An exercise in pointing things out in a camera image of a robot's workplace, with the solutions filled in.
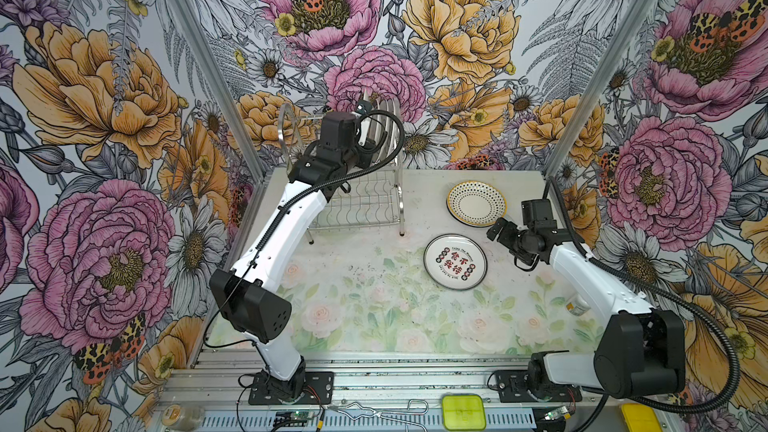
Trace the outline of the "chrome wire dish rack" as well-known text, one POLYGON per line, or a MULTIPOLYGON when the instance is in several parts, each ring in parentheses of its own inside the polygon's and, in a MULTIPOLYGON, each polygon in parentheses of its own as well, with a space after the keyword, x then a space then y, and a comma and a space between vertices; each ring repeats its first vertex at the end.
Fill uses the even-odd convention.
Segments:
MULTIPOLYGON (((399 129, 403 125, 402 119, 399 120, 389 112, 375 111, 362 114, 363 100, 382 103, 388 99, 358 101, 351 114, 361 120, 362 136, 366 136, 366 130, 361 127, 361 124, 375 115, 391 117, 399 129)), ((311 142, 319 138, 321 121, 331 112, 305 119, 298 117, 291 106, 284 105, 279 109, 278 142, 286 162, 287 177, 298 156, 311 142)), ((404 138, 399 132, 397 146, 391 154, 365 170, 354 167, 347 175, 349 181, 345 183, 345 188, 339 187, 335 192, 321 191, 327 199, 327 205, 309 226, 306 233, 309 242, 313 243, 312 234, 321 230, 366 227, 395 226, 397 232, 403 236, 406 233, 403 149, 404 138), (396 169, 391 169, 388 164, 395 158, 399 159, 399 165, 396 169)))

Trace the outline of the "yellow rimmed white plate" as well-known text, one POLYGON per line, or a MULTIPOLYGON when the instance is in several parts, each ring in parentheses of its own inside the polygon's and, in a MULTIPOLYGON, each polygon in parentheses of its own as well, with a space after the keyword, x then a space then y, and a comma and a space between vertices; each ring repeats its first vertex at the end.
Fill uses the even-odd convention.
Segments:
POLYGON ((451 188, 446 197, 449 213, 464 225, 492 226, 507 212, 507 202, 494 186, 481 181, 465 181, 451 188))

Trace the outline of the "red dotted rim plate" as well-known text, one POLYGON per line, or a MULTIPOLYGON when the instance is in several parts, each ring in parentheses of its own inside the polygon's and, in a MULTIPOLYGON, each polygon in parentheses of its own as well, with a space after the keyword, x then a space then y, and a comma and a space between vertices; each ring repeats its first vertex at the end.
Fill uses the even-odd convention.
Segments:
POLYGON ((444 234, 432 239, 424 250, 423 264, 435 283, 454 291, 475 288, 488 271, 488 259, 482 248, 460 234, 444 234))

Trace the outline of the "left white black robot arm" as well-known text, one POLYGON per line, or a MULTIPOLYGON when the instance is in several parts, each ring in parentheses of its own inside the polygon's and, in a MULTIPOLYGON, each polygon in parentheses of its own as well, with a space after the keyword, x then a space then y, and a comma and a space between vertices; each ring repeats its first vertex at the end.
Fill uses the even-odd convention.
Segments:
POLYGON ((229 269, 212 274, 216 311, 255 346, 263 369, 253 386, 270 399, 296 402, 307 388, 306 361, 286 330, 292 305, 277 293, 288 262, 334 193, 392 162, 404 139, 402 121, 390 112, 327 113, 256 241, 229 269))

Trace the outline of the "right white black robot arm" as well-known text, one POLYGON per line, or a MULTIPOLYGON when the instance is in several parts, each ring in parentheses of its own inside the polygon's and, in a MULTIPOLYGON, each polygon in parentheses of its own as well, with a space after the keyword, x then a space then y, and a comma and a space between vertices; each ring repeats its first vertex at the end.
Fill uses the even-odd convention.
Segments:
POLYGON ((575 386, 617 399, 680 392, 685 386, 684 326, 603 270, 572 226, 559 226, 546 199, 522 203, 523 223, 499 218, 489 240, 503 245, 516 267, 545 263, 574 287, 580 304, 604 328, 595 351, 548 351, 532 355, 529 391, 540 396, 554 387, 575 386))

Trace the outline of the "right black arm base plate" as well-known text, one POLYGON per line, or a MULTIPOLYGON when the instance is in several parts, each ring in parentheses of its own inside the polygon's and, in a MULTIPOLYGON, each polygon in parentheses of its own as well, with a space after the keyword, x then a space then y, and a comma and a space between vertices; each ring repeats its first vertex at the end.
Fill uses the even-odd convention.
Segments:
POLYGON ((548 379, 535 382, 523 370, 497 370, 487 381, 502 403, 574 403, 582 401, 579 388, 551 383, 548 379))

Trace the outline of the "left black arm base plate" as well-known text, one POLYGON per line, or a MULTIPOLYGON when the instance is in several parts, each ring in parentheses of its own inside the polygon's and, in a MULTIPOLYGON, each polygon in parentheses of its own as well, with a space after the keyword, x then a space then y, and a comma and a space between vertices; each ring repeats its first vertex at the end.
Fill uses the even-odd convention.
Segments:
POLYGON ((327 371, 299 372, 281 381, 260 371, 249 387, 248 404, 253 406, 330 405, 335 374, 327 371))

